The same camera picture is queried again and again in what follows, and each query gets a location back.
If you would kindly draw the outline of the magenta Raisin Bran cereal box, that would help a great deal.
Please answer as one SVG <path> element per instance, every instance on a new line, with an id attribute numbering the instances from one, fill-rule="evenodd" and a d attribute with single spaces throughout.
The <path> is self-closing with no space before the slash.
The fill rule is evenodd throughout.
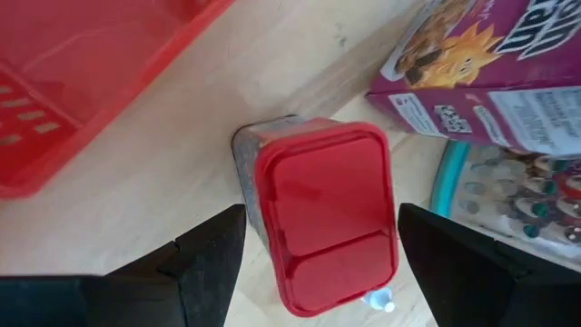
<path id="1" fill-rule="evenodd" d="M 367 97 L 412 133 L 581 155 L 581 0 L 430 0 Z"/>

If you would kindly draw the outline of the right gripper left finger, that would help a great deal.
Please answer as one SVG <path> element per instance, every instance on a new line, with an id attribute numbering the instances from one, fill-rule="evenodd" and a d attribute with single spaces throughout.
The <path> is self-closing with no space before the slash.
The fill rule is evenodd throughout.
<path id="1" fill-rule="evenodd" d="M 0 277 L 0 327 L 222 327 L 245 234 L 237 203 L 106 275 Z"/>

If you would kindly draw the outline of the red plastic basket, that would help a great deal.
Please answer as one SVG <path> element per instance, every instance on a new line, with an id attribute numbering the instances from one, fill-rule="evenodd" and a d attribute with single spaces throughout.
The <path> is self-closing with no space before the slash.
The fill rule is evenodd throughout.
<path id="1" fill-rule="evenodd" d="M 234 0 L 0 0 L 0 199 L 88 145 Z"/>

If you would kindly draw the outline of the white-cap dropper bottle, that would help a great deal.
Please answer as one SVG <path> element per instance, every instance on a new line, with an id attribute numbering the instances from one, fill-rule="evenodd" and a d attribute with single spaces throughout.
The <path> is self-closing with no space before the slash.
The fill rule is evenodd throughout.
<path id="1" fill-rule="evenodd" d="M 393 312 L 396 308 L 392 290 L 389 287 L 383 287 L 376 291 L 366 293 L 362 301 L 376 311 Z"/>

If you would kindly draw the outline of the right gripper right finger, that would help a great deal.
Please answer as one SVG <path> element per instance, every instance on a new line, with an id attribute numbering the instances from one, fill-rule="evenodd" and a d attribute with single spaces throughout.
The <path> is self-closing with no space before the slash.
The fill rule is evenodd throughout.
<path id="1" fill-rule="evenodd" d="M 398 230 L 439 327 L 581 327 L 581 272 L 412 203 Z"/>

